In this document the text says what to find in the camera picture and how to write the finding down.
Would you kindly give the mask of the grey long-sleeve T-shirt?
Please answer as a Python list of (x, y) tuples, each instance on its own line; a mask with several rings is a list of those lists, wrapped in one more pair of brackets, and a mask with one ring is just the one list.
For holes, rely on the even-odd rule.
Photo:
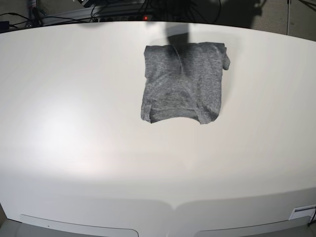
[(182, 117), (208, 124), (218, 118), (223, 71), (230, 66), (223, 43), (146, 46), (144, 58), (142, 120)]

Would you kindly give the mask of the black power strip red light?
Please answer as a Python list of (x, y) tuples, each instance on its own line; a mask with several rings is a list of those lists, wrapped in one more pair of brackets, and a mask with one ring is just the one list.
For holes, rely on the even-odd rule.
[(115, 15), (115, 16), (97, 16), (93, 22), (116, 22), (116, 21), (153, 21), (154, 15)]

